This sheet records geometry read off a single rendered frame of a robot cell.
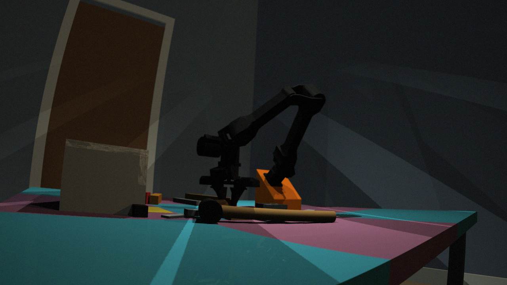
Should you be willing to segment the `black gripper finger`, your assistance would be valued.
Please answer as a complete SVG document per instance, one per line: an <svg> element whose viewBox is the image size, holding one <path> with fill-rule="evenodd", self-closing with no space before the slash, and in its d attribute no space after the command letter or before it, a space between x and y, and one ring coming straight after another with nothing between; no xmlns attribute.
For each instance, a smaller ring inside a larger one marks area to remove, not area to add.
<svg viewBox="0 0 507 285"><path fill-rule="evenodd" d="M226 199L227 186L210 186L217 193L218 199Z"/></svg>
<svg viewBox="0 0 507 285"><path fill-rule="evenodd" d="M247 190L246 188L230 188L231 189L231 206L236 206L238 200L240 199L242 193L244 190Z"/></svg>

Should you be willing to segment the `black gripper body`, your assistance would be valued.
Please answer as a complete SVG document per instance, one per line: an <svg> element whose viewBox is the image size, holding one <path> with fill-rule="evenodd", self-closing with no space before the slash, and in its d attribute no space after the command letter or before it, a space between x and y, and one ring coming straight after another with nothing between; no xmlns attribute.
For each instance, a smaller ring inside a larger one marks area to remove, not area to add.
<svg viewBox="0 0 507 285"><path fill-rule="evenodd" d="M221 161L218 161L223 166L234 165L235 167L235 178L227 178L227 181L220 180L211 180L211 176L201 176L199 184L211 185L211 186L223 186L224 184L234 185L234 188L246 188L246 186L250 187L260 187L260 181L257 177L241 177L238 176L238 168L241 167L238 159L232 158L222 158ZM234 180L234 181L231 181Z"/></svg>

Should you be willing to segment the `orange long bar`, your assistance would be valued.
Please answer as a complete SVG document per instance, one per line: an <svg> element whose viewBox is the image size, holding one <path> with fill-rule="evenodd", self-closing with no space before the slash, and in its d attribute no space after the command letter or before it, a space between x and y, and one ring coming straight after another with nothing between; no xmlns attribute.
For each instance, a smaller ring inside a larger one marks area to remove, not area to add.
<svg viewBox="0 0 507 285"><path fill-rule="evenodd" d="M154 193L150 195L150 204L159 205L162 201L162 194Z"/></svg>

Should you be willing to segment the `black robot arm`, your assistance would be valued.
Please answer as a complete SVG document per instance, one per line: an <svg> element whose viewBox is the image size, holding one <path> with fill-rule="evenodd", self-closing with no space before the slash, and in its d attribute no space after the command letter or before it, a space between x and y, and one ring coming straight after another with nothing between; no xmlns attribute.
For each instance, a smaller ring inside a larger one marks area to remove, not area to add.
<svg viewBox="0 0 507 285"><path fill-rule="evenodd" d="M285 177L288 179L295 175L297 148L312 116L323 108L325 102L324 94L313 84L284 87L280 93L250 115L240 116L218 131L218 137L212 135L200 137L197 142L197 154L198 156L213 158L221 156L221 158L239 160L240 146L248 144L256 136L258 130L280 112L290 105L298 105L297 115L285 143L276 146L273 153L275 165L268 173L264 173L271 186L283 186L281 182ZM228 139L227 133L231 139ZM234 179L235 167L233 164L223 166L218 163L218 167L210 169L210 176L211 180L224 181L229 177Z"/></svg>

